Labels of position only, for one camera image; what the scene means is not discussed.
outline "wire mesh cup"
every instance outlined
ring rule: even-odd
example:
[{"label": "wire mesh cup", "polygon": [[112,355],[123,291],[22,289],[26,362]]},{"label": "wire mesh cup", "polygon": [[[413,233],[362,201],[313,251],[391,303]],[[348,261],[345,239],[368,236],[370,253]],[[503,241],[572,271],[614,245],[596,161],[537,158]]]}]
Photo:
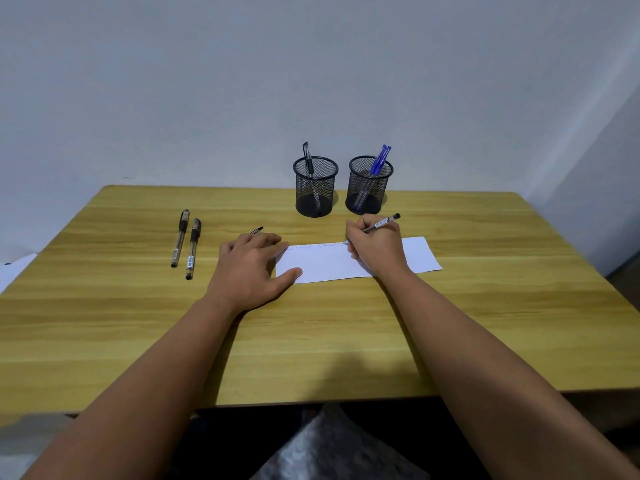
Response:
[{"label": "wire mesh cup", "polygon": [[306,217],[323,217],[333,208],[333,185],[338,165],[329,158],[311,157],[314,173],[304,158],[293,163],[296,172],[296,210]]},{"label": "wire mesh cup", "polygon": [[375,157],[363,155],[349,162],[351,173],[347,200],[344,203],[354,214],[377,214],[382,209],[382,199],[394,168],[391,163],[385,161],[378,176],[373,177],[369,170],[375,160]]}]

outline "white label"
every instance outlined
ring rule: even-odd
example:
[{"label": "white label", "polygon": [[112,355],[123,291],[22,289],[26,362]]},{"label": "white label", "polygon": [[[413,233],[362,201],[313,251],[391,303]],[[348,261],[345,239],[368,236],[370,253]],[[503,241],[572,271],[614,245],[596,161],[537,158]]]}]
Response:
[{"label": "white label", "polygon": [[383,226],[383,225],[385,225],[385,224],[389,224],[389,218],[388,218],[388,217],[387,217],[386,219],[382,219],[380,222],[378,222],[378,223],[376,224],[376,229],[377,229],[378,227],[382,227],[382,226]]}]

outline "person's left arm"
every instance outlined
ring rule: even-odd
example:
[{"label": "person's left arm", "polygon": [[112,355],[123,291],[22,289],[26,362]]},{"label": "person's left arm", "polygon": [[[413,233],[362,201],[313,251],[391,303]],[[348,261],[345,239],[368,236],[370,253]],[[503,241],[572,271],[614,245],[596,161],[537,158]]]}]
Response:
[{"label": "person's left arm", "polygon": [[268,261],[287,246],[267,233],[222,244],[204,297],[60,432],[23,479],[162,475],[234,318],[276,298],[302,273],[269,276]]}]

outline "person's right arm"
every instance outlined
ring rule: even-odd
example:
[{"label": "person's right arm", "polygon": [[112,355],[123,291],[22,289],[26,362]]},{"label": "person's right arm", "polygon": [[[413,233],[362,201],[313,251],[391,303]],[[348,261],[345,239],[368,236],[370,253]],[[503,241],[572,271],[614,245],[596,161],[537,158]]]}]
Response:
[{"label": "person's right arm", "polygon": [[445,404],[495,479],[640,479],[542,376],[412,273],[400,230],[347,221],[349,250],[383,282]]}]

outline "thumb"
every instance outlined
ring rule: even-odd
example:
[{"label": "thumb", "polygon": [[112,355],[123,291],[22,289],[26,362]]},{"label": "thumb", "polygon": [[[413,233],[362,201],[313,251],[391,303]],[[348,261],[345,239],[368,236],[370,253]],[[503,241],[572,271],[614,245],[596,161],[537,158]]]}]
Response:
[{"label": "thumb", "polygon": [[362,238],[366,236],[366,234],[361,231],[361,229],[356,226],[355,222],[352,220],[347,221],[347,237],[353,243],[354,246],[357,246],[359,242],[362,241]]},{"label": "thumb", "polygon": [[290,270],[282,273],[277,278],[272,278],[271,286],[273,288],[274,297],[276,297],[284,290],[289,288],[293,283],[295,283],[296,279],[298,279],[300,275],[302,275],[302,269],[300,269],[299,267],[292,267]]}]

